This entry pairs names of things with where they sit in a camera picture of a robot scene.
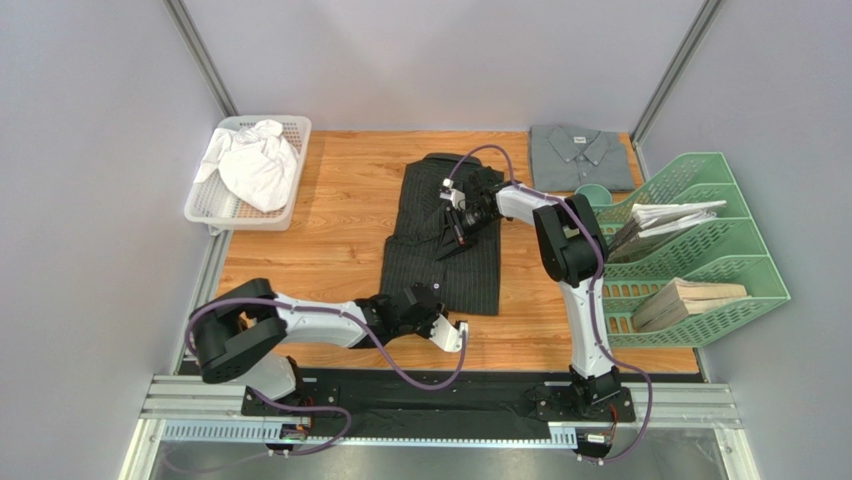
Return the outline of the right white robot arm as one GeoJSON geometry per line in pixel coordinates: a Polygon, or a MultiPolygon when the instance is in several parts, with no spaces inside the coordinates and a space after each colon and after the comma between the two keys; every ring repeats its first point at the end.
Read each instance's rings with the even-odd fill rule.
{"type": "Polygon", "coordinates": [[[609,411],[621,383],[605,336],[602,287],[607,250],[586,197],[565,199],[518,182],[501,182],[482,188],[473,198],[449,178],[441,183],[439,196],[449,203],[440,259],[471,247],[476,234],[502,219],[521,220],[535,228],[542,265],[559,286],[571,330],[569,405],[584,419],[609,411]]]}

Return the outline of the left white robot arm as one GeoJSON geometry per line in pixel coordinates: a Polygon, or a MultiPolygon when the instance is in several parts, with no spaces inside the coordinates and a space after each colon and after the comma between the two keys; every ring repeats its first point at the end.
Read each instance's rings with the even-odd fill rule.
{"type": "Polygon", "coordinates": [[[283,344],[376,348],[399,337],[420,336],[449,353],[463,350],[469,328],[451,323],[430,287],[414,284],[396,295],[344,303],[299,300],[253,279],[197,308],[185,341],[208,384],[234,383],[271,400],[301,387],[294,360],[275,353],[283,344]]]}

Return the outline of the dark pinstriped long sleeve shirt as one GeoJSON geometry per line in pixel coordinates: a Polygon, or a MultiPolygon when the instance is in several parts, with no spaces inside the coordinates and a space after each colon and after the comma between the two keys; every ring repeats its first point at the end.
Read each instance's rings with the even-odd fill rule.
{"type": "Polygon", "coordinates": [[[445,178],[468,199],[474,197],[472,174],[482,167],[472,157],[458,165],[458,154],[430,153],[409,163],[400,187],[392,235],[384,244],[380,278],[382,294],[396,294],[422,284],[452,312],[496,316],[501,286],[501,232],[492,224],[474,236],[473,246],[457,246],[445,229],[449,203],[439,197],[445,178]]]}

